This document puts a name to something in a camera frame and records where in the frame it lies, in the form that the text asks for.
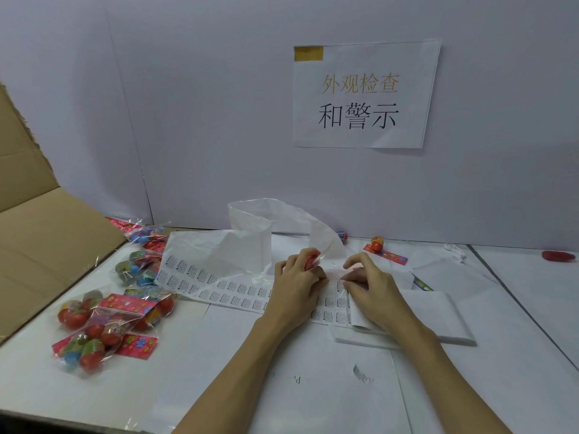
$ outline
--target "right hand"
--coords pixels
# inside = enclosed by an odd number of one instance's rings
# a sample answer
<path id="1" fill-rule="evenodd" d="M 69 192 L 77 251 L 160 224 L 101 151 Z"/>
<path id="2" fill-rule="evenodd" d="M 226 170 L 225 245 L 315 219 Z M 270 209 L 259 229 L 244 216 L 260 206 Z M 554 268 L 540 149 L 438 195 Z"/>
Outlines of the right hand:
<path id="1" fill-rule="evenodd" d="M 361 263 L 364 267 L 348 272 L 342 280 L 356 306 L 366 317 L 396 339 L 409 328 L 422 326 L 391 274 L 381 271 L 365 252 L 350 256 L 344 268 L 348 269 L 355 263 Z"/>

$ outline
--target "white table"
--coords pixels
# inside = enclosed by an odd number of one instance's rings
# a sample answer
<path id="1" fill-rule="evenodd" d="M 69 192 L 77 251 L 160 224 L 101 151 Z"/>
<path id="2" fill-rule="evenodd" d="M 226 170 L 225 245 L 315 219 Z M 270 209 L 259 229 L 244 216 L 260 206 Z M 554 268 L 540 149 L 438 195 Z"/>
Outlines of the white table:
<path id="1" fill-rule="evenodd" d="M 474 249 L 579 368 L 579 263 L 549 262 L 540 250 Z"/>
<path id="2" fill-rule="evenodd" d="M 347 248 L 355 253 L 365 243 L 350 240 Z M 307 238 L 275 235 L 272 244 L 272 261 L 283 260 L 305 247 Z M 441 250 L 441 244 L 389 241 L 387 247 L 409 257 L 409 264 L 412 256 L 420 255 L 426 265 L 416 274 L 432 288 L 448 291 L 455 299 L 479 346 L 447 345 L 445 349 L 514 432 L 576 432 L 578 372 L 503 288 L 486 278 L 491 276 L 472 253 L 464 251 L 465 271 Z M 60 303 L 102 285 L 112 285 L 110 270 L 132 249 L 122 247 L 0 348 L 1 409 L 111 428 L 140 429 L 164 375 L 171 370 L 179 348 L 186 344 L 207 305 L 180 302 L 176 313 L 163 323 L 159 346 L 148 361 L 114 357 L 109 371 L 83 380 L 60 371 L 50 358 L 50 344 L 64 334 L 56 330 L 55 314 Z M 431 260 L 448 258 L 428 264 L 429 255 Z M 384 269 L 390 265 L 387 260 L 375 259 Z M 395 353 L 394 358 L 413 432 L 442 432 L 404 355 Z"/>

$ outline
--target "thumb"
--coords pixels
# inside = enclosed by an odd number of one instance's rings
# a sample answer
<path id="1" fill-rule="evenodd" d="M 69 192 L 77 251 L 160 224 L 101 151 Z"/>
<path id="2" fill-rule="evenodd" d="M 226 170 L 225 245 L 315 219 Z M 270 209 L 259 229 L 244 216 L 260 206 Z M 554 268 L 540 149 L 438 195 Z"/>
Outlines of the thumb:
<path id="1" fill-rule="evenodd" d="M 363 306 L 366 304 L 368 301 L 367 289 L 364 289 L 362 286 L 354 282 L 343 281 L 342 283 L 344 283 L 344 288 L 346 288 L 346 291 L 348 291 L 357 305 Z"/>

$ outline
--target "cardboard box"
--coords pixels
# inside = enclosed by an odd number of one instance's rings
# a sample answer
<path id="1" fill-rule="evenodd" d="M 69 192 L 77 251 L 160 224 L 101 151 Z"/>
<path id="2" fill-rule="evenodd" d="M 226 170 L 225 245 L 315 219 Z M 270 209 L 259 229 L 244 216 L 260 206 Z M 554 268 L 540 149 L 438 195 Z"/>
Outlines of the cardboard box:
<path id="1" fill-rule="evenodd" d="M 124 241 L 59 186 L 0 84 L 0 343 Z"/>

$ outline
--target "white wall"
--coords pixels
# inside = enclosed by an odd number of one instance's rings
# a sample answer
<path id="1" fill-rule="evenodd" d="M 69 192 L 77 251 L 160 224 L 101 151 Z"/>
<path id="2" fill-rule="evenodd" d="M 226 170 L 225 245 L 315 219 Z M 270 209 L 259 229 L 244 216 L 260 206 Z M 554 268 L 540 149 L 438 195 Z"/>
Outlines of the white wall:
<path id="1" fill-rule="evenodd" d="M 155 220 L 579 247 L 579 0 L 106 0 Z M 422 150 L 300 149 L 296 44 L 441 38 Z"/>
<path id="2" fill-rule="evenodd" d="M 65 189 L 151 220 L 102 0 L 0 0 L 0 79 Z"/>

